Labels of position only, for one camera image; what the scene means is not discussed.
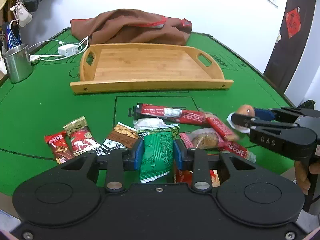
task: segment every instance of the stainless steel container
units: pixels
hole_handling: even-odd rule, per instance
[[[17,83],[32,73],[28,44],[9,49],[2,55],[11,83]]]

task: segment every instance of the screw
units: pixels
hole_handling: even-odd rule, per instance
[[[285,235],[286,240],[293,240],[296,237],[296,234],[294,232],[289,232]]]
[[[121,184],[120,182],[118,182],[118,181],[112,181],[112,182],[109,182],[109,183],[107,184],[107,187],[108,187],[109,189],[114,189],[114,190],[116,190],[116,189],[120,189],[120,188],[122,187],[122,184]]]
[[[210,187],[210,184],[208,182],[205,181],[199,181],[197,183],[195,183],[195,188],[197,189],[207,189]]]
[[[24,232],[22,236],[25,240],[32,240],[33,239],[33,234],[31,234],[30,232]]]

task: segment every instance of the white power adapter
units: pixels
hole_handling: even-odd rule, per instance
[[[58,53],[61,56],[69,57],[79,52],[79,46],[75,44],[66,44],[58,48]]]

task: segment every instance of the bamboo tray surface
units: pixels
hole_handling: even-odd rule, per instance
[[[91,54],[93,61],[87,63]],[[210,65],[204,65],[199,56]],[[80,62],[80,82],[70,83],[74,93],[159,89],[226,89],[222,70],[207,53],[194,47],[115,43],[91,45]]]

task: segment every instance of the brown cloth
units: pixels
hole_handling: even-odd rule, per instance
[[[91,19],[71,20],[71,34],[90,44],[162,43],[185,45],[192,30],[190,21],[140,10],[118,9]]]

